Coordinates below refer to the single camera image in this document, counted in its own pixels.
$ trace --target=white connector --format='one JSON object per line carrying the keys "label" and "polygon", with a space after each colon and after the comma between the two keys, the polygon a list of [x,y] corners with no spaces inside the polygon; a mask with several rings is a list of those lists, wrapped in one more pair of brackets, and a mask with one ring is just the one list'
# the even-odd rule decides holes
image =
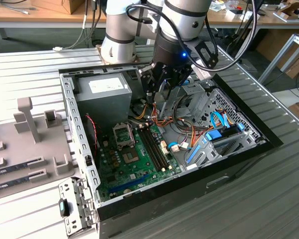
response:
{"label": "white connector", "polygon": [[173,145],[171,148],[170,148],[170,150],[172,151],[172,152],[179,152],[179,147],[178,147],[178,145],[176,144],[176,145]]}
{"label": "white connector", "polygon": [[53,51],[62,51],[63,50],[63,47],[60,47],[60,46],[56,46],[52,49]]}

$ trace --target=green circuit board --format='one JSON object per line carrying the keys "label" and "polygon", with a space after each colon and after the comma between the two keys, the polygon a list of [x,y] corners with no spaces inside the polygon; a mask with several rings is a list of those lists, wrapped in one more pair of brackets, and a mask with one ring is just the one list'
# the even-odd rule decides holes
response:
{"label": "green circuit board", "polygon": [[[157,146],[161,149],[160,141],[163,139],[157,126],[151,126],[149,129],[152,134],[155,134]],[[104,141],[100,140],[100,137],[98,138],[101,145],[97,153],[97,160],[100,163],[98,172],[101,179],[98,189],[103,202],[181,172],[171,153],[164,155],[168,167],[158,170],[141,140],[139,131],[132,129],[132,132],[135,140],[134,147],[126,146],[122,151],[117,150],[113,131],[102,136],[102,139],[107,141],[107,146],[104,146]]]}

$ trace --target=connector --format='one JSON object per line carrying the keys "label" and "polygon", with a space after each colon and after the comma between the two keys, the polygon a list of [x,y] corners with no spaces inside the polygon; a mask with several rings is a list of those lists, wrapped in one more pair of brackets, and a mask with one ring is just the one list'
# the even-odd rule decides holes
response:
{"label": "connector", "polygon": [[176,152],[179,152],[179,147],[178,147],[178,145],[173,145],[173,146],[170,148],[170,150],[171,150],[172,152],[176,153]]}
{"label": "connector", "polygon": [[91,7],[92,7],[92,10],[95,11],[97,10],[98,8],[98,3],[96,0],[91,0]]}
{"label": "connector", "polygon": [[166,142],[165,142],[164,140],[162,140],[162,141],[160,142],[160,146],[161,146],[162,148],[166,148],[166,147],[167,147],[167,144],[166,144]]}
{"label": "connector", "polygon": [[60,46],[56,46],[52,49],[53,51],[62,51],[63,50],[63,47],[60,47]]}
{"label": "connector", "polygon": [[163,152],[164,155],[167,155],[169,153],[166,148],[162,148],[161,151]]}

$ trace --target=aluminum profile table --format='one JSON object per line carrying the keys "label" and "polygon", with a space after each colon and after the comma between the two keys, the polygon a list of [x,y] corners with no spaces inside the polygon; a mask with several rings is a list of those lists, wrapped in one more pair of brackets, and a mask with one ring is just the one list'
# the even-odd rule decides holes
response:
{"label": "aluminum profile table", "polygon": [[[266,70],[263,72],[263,74],[259,77],[258,81],[260,83],[263,83],[270,73],[273,71],[273,69],[277,66],[281,58],[287,53],[287,51],[293,46],[293,45],[299,45],[299,35],[293,34],[289,40],[285,43],[285,45],[282,47],[282,49],[278,52],[277,56],[273,59],[273,61],[269,64],[269,66],[266,68]],[[296,49],[296,51],[292,54],[292,56],[287,60],[287,62],[282,66],[280,69],[282,72],[285,72],[299,57],[299,47]]]}
{"label": "aluminum profile table", "polygon": [[[138,46],[137,52],[146,62],[153,48]],[[230,57],[220,49],[218,67],[229,62]],[[62,115],[73,152],[58,69],[100,64],[94,49],[0,54],[0,122],[12,121],[15,99],[29,96],[32,114],[39,116],[55,109]],[[219,75],[284,145],[232,183],[123,232],[116,239],[299,238],[299,120],[241,66]],[[65,239],[57,205],[59,182],[0,199],[0,238]],[[97,235],[90,230],[80,238],[94,239]]]}

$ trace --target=red wire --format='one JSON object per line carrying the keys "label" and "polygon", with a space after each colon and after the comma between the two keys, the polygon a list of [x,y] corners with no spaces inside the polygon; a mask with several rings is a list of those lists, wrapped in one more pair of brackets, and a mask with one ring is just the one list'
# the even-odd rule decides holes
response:
{"label": "red wire", "polygon": [[95,123],[94,123],[94,121],[91,119],[91,117],[89,117],[88,115],[86,115],[86,117],[90,120],[90,122],[91,122],[92,125],[93,125],[93,129],[94,129],[94,138],[95,138],[95,141],[94,141],[94,143],[95,143],[95,156],[96,156],[96,151],[97,151],[98,147],[97,147],[97,139],[96,139],[96,127],[95,127]]}

